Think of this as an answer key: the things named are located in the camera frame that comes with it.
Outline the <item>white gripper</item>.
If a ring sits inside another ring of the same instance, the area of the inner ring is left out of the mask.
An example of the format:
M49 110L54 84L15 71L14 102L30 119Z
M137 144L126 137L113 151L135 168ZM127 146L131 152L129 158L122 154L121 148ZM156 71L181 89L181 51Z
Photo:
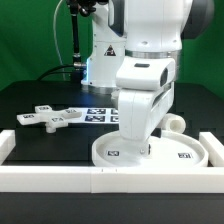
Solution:
M127 140L144 142L148 139L174 100L174 83L157 91L122 89L118 97L119 131ZM152 152L151 144L146 155Z

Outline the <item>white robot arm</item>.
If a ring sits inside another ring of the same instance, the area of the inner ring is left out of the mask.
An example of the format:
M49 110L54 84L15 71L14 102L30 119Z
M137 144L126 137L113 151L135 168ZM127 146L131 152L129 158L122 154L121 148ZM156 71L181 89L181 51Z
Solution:
M119 130L98 138L93 153L147 155L148 140L173 104L184 39L198 37L214 0L89 0L96 46L82 85L111 92Z

